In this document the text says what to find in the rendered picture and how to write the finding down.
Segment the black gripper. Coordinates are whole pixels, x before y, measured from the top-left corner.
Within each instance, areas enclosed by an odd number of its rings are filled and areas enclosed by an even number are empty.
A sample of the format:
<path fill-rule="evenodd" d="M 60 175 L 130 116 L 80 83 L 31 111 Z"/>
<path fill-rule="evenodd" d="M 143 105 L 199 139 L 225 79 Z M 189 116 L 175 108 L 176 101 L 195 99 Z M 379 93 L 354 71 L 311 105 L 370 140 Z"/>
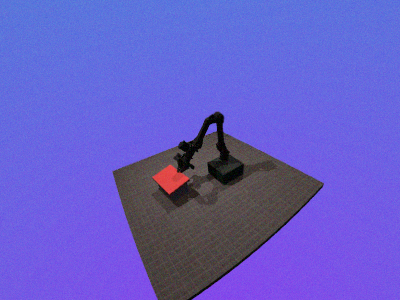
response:
<path fill-rule="evenodd" d="M 189 163 L 190 160 L 193 159 L 192 157 L 193 156 L 189 155 L 188 153 L 184 153 L 184 157 L 182 159 L 177 156 L 174 156 L 173 159 L 176 160 L 178 163 L 177 173 L 179 171 L 181 173 L 184 172 L 185 170 L 189 169 L 188 167 L 190 167 L 191 169 L 195 168 L 192 164 Z"/>

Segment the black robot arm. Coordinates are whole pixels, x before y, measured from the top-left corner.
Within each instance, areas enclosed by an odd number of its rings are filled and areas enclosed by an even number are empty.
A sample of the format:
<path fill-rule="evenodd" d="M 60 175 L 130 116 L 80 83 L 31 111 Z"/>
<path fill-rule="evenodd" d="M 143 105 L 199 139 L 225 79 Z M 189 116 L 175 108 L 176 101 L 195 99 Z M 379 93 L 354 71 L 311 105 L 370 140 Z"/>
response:
<path fill-rule="evenodd" d="M 181 141 L 178 144 L 178 148 L 182 151 L 188 153 L 193 156 L 195 151 L 198 152 L 198 149 L 202 147 L 203 138 L 210 126 L 210 124 L 216 123 L 217 125 L 217 135 L 218 135 L 218 143 L 216 143 L 216 148 L 220 152 L 220 160 L 223 162 L 229 160 L 229 150 L 226 148 L 224 143 L 224 133 L 223 133 L 223 123 L 225 116 L 220 112 L 216 112 L 211 114 L 209 117 L 204 119 L 203 125 L 198 133 L 198 135 L 194 138 L 193 141 L 186 142 L 185 140 Z M 192 146 L 193 144 L 193 146 Z"/>

